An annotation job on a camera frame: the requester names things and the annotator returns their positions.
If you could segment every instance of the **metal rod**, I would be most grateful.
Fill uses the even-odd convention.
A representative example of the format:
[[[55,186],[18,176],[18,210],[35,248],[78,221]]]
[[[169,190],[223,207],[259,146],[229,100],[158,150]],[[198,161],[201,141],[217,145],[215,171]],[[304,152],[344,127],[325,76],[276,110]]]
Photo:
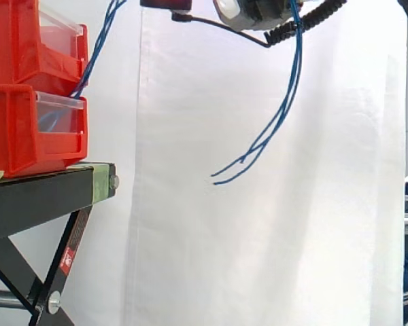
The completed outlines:
[[[0,291],[0,308],[26,310],[20,300],[9,291]]]

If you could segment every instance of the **scissor lift table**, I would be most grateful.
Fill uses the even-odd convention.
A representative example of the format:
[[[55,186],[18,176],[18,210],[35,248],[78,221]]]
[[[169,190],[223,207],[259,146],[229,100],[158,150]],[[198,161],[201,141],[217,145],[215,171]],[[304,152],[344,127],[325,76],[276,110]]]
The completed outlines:
[[[29,326],[73,326],[61,295],[92,206],[115,196],[113,164],[78,164],[66,171],[0,180],[0,308],[31,314]],[[9,237],[70,214],[47,277],[41,281]]]

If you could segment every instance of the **sticker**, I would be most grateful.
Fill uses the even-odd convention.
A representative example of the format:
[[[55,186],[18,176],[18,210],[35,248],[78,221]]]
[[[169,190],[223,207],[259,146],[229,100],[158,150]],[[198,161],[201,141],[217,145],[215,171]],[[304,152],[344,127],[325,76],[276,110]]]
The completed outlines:
[[[59,266],[59,268],[62,270],[65,276],[69,275],[69,272],[73,265],[74,256],[75,256],[75,251],[72,251],[71,248],[67,247],[65,249],[65,252],[63,253],[61,264]]]

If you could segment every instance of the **transparent bin front panel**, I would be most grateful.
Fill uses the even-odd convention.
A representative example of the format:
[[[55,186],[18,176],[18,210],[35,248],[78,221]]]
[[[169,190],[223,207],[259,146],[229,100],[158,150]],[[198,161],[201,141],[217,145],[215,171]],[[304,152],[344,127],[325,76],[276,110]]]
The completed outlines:
[[[36,92],[38,131],[78,134],[82,130],[84,101]]]
[[[39,27],[45,46],[78,59],[77,37],[84,33],[82,26],[39,3]]]

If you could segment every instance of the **black coiled cable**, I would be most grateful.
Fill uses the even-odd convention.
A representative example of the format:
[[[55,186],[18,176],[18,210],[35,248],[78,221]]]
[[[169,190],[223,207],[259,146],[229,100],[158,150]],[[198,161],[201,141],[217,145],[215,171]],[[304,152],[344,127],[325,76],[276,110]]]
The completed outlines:
[[[321,22],[324,22],[327,18],[333,15],[337,10],[341,8],[342,5],[347,3],[347,0],[325,0],[321,5],[316,9],[310,11],[308,14],[301,18],[301,25],[303,31],[308,31],[313,27],[319,25]],[[198,18],[188,14],[181,14],[177,12],[172,13],[172,20],[175,22],[202,22],[204,24],[212,25],[225,31],[232,32],[238,36],[242,36],[250,41],[257,43],[260,46],[265,48],[270,48],[286,39],[289,39],[292,36],[296,35],[296,29],[298,26],[294,22],[286,22],[281,26],[278,26],[272,31],[266,32],[266,42],[254,38],[243,32],[238,32],[232,30],[230,27],[220,24],[219,22],[214,22],[205,18]]]
[[[313,27],[324,22],[331,15],[337,12],[345,3],[347,3],[347,0],[326,0],[316,9],[311,10],[308,14],[301,18],[304,31],[309,31]],[[274,46],[275,44],[294,36],[295,32],[296,24],[294,22],[287,22],[281,26],[278,26],[272,31],[266,32],[265,37],[267,43],[270,46]]]

